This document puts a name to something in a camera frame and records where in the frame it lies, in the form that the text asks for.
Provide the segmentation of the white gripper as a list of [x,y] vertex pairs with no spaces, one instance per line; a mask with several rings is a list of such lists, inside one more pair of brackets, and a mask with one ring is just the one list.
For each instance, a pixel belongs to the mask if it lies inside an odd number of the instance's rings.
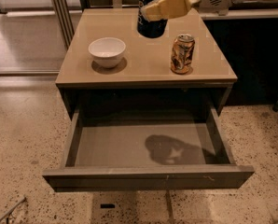
[[231,6],[231,0],[153,0],[140,11],[146,21],[160,21],[186,16],[194,7],[201,13],[224,16]]

